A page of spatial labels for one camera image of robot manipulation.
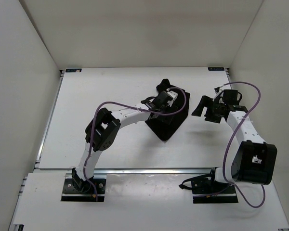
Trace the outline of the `black skirt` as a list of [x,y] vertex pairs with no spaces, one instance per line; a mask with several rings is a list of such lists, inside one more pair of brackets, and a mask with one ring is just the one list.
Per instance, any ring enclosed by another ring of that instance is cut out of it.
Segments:
[[[178,97],[172,107],[166,109],[165,113],[176,112],[181,109],[184,104],[184,96],[182,92],[178,89],[173,89],[172,91],[176,92]],[[186,95],[186,104],[181,112],[171,116],[158,116],[157,118],[145,121],[148,127],[162,141],[168,141],[188,116],[190,93],[185,90],[183,91]]]

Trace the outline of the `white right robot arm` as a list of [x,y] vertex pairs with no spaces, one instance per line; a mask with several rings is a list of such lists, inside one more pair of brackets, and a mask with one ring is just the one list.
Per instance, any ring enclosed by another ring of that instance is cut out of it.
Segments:
[[240,105],[241,99],[242,94],[237,90],[219,90],[214,98],[202,96],[192,113],[213,123],[224,119],[233,131],[231,138],[237,139],[239,145],[231,166],[215,168],[215,176],[207,179],[207,189],[212,193],[222,189],[224,183],[268,185],[272,180],[277,148],[256,131],[247,108]]

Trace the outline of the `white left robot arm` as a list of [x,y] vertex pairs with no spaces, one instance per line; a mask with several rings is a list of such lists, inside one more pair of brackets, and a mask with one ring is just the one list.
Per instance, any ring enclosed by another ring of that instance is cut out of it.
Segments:
[[100,105],[85,129],[86,144],[80,163],[72,169],[72,184],[76,190],[81,193],[96,190],[93,181],[96,164],[120,129],[145,122],[160,140],[167,141],[175,131],[173,123],[180,111],[175,104],[177,97],[176,92],[164,90],[134,106],[122,105],[117,111],[108,110],[105,103]]

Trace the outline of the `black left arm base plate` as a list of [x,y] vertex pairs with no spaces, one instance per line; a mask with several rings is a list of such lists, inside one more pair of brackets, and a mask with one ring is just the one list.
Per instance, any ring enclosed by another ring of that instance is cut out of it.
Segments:
[[94,187],[90,183],[85,183],[82,189],[79,189],[73,181],[71,174],[65,175],[63,184],[61,201],[63,202],[104,202],[106,190],[107,175],[95,175],[91,181],[95,184]]

